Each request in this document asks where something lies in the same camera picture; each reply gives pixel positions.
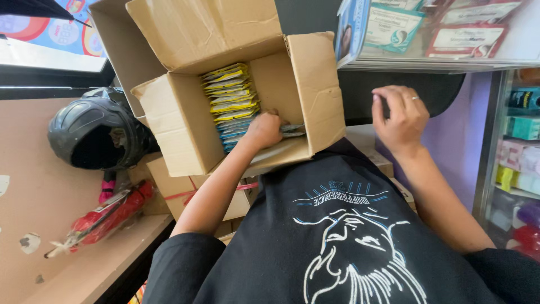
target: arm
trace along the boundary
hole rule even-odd
[[[415,90],[390,85],[373,90],[373,126],[402,167],[415,194],[418,215],[444,242],[461,253],[495,248],[450,188],[420,137],[429,113]],[[382,113],[386,98],[390,118]]]
[[[246,135],[195,193],[171,236],[186,232],[214,235],[253,157],[260,149],[281,140],[280,124],[277,111],[263,113],[253,120]]]

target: t-shirt print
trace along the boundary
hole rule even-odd
[[[412,295],[417,303],[427,303],[422,285],[407,269],[406,257],[396,247],[392,230],[408,221],[391,219],[375,209],[373,202],[388,198],[389,191],[370,194],[370,183],[329,181],[305,192],[307,198],[296,199],[297,206],[319,206],[327,201],[341,200],[349,208],[336,208],[315,218],[299,215],[292,220],[302,229],[322,225],[320,250],[306,265],[303,276],[305,303],[318,303],[321,294],[350,294],[349,303],[403,302]]]

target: black umbrella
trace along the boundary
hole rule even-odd
[[[72,20],[91,27],[75,19],[55,0],[0,0],[0,15],[20,15],[31,17]]]

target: black t-shirt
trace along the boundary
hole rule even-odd
[[[160,246],[144,304],[540,302],[536,261],[453,251],[349,142],[261,184],[228,247],[196,233]]]

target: glass display case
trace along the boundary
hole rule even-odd
[[[466,72],[540,65],[540,0],[343,0],[338,67]]]
[[[472,213],[498,248],[540,261],[540,69],[498,75]]]

